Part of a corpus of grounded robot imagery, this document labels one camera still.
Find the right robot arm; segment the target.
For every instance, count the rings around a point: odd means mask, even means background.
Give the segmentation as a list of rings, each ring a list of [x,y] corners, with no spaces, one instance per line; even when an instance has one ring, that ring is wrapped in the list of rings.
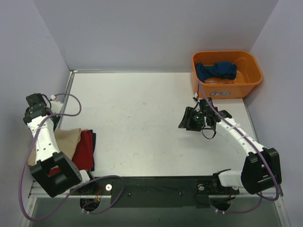
[[[228,187],[244,188],[250,194],[259,194],[282,182],[279,153],[266,148],[250,137],[226,110],[219,111],[212,99],[195,99],[195,107],[186,107],[179,128],[203,132],[211,129],[221,135],[238,154],[244,157],[242,170],[223,170],[215,173],[211,188],[223,193]]]

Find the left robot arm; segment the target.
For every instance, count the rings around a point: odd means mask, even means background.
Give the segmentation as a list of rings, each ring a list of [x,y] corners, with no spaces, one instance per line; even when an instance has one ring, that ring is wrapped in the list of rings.
[[[26,97],[29,106],[23,121],[33,135],[27,160],[31,175],[50,197],[78,185],[85,194],[94,194],[98,186],[89,169],[80,169],[72,161],[82,130],[57,129],[63,104],[55,100],[56,95],[48,101],[44,97],[40,93]]]

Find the beige t shirt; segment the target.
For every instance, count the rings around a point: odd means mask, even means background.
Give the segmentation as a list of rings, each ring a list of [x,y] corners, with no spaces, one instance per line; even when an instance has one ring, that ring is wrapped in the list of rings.
[[[31,145],[31,152],[27,160],[29,166],[34,166],[38,161],[45,161],[53,153],[64,153],[66,157],[72,159],[76,147],[80,141],[81,129],[58,130],[52,132],[47,127],[41,131],[32,130],[34,137]]]

